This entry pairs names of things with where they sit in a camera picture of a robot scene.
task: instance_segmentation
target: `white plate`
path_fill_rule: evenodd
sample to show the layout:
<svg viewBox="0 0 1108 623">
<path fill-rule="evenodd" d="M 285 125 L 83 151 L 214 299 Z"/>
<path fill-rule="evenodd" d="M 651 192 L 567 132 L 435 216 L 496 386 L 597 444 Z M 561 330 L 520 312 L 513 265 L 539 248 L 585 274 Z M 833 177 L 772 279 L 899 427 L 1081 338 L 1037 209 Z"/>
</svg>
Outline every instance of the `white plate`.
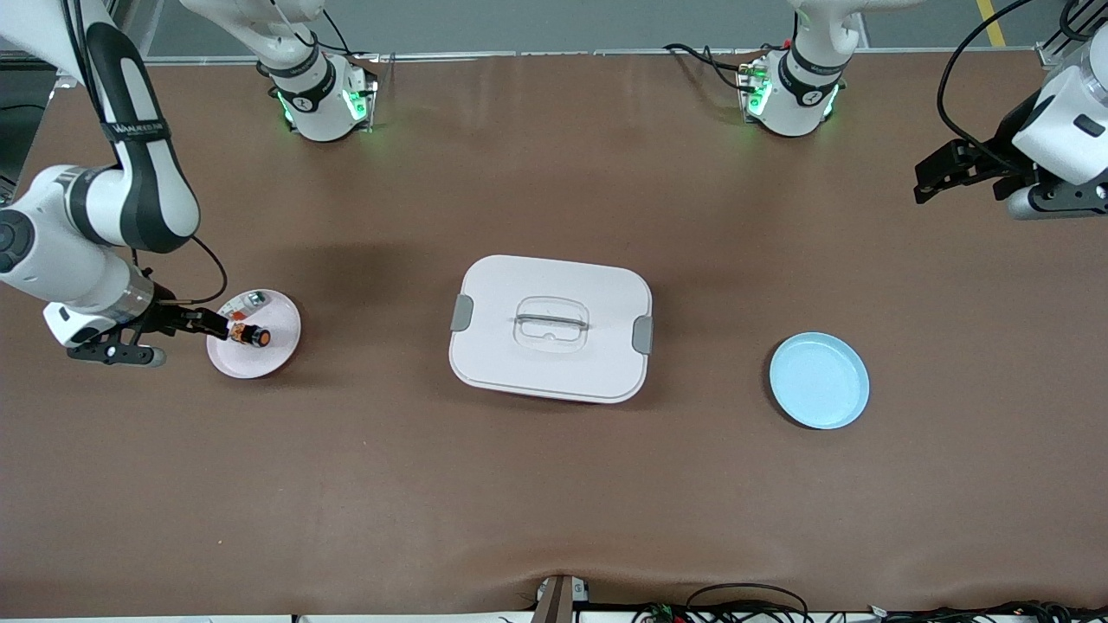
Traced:
<svg viewBox="0 0 1108 623">
<path fill-rule="evenodd" d="M 212 336 L 208 358 L 220 372 L 234 378 L 258 378 L 285 365 L 300 343 L 300 312 L 293 300 L 271 289 L 252 289 L 269 297 L 269 303 L 246 318 L 246 323 L 269 329 L 269 346 L 258 348 Z"/>
<path fill-rule="evenodd" d="M 858 419 L 870 399 L 870 375 L 845 341 L 820 333 L 784 340 L 769 365 L 769 382 L 782 409 L 818 429 Z"/>
</svg>

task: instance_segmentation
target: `plate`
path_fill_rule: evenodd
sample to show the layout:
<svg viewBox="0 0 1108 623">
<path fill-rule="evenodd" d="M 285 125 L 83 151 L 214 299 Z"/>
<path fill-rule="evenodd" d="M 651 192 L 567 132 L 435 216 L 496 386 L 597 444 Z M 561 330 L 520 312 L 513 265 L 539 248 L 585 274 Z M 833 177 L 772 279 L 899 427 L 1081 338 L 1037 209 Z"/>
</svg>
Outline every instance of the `plate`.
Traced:
<svg viewBox="0 0 1108 623">
<path fill-rule="evenodd" d="M 229 339 L 207 338 L 212 364 L 234 378 L 258 378 L 275 371 L 288 361 L 300 343 L 300 312 L 293 299 L 271 289 L 252 289 L 239 296 L 253 292 L 264 293 L 269 303 L 250 314 L 245 321 L 269 329 L 269 346 L 258 348 Z"/>
<path fill-rule="evenodd" d="M 870 375 L 845 341 L 804 333 L 784 340 L 769 365 L 778 405 L 798 422 L 822 430 L 858 419 L 870 399 Z"/>
</svg>

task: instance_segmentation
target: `light blue plate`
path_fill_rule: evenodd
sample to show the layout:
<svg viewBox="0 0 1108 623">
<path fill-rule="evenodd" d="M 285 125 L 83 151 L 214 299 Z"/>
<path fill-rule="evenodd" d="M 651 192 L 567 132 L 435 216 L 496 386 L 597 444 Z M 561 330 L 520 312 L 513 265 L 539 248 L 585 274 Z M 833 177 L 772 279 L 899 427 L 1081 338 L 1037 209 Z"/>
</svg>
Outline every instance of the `light blue plate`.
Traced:
<svg viewBox="0 0 1108 623">
<path fill-rule="evenodd" d="M 841 428 L 858 419 L 870 399 L 870 375 L 845 341 L 819 333 L 784 340 L 769 364 L 777 402 L 798 422 Z"/>
</svg>

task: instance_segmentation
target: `yellow tape strip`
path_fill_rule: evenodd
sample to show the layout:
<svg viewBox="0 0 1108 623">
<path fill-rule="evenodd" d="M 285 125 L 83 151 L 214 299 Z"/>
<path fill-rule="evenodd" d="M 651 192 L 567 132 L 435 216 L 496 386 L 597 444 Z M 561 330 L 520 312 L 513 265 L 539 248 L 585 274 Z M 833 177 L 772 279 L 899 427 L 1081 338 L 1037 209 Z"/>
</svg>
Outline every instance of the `yellow tape strip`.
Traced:
<svg viewBox="0 0 1108 623">
<path fill-rule="evenodd" d="M 993 0 L 977 0 L 977 10 L 981 11 L 981 19 L 987 20 L 993 17 L 996 9 L 993 8 Z M 1001 22 L 993 22 L 988 24 L 985 29 L 988 33 L 988 42 L 993 44 L 994 48 L 1004 48 L 1006 43 L 1004 42 L 1004 33 L 1001 32 Z"/>
</svg>

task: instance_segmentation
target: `brown table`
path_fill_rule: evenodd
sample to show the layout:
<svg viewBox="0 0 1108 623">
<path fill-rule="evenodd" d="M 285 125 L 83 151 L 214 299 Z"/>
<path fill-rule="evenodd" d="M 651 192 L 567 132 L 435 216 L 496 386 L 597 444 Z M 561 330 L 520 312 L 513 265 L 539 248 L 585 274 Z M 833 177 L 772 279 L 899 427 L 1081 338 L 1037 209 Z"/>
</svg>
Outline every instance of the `brown table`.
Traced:
<svg viewBox="0 0 1108 623">
<path fill-rule="evenodd" d="M 152 71 L 230 290 L 294 296 L 298 357 L 244 382 L 203 339 L 157 370 L 70 361 L 0 297 L 0 615 L 460 612 L 553 572 L 594 598 L 762 581 L 817 609 L 1108 601 L 1108 221 L 1016 223 L 987 185 L 912 203 L 951 137 L 945 55 L 873 54 L 818 133 L 743 125 L 663 57 L 401 64 L 372 134 L 281 130 L 253 68 Z M 988 134 L 1043 74 L 965 59 Z M 80 91 L 29 164 L 110 154 Z M 655 295 L 643 391 L 527 399 L 451 374 L 462 275 L 496 253 L 626 266 Z M 144 254 L 201 295 L 199 251 Z M 766 367 L 824 330 L 869 367 L 838 431 Z"/>
</svg>

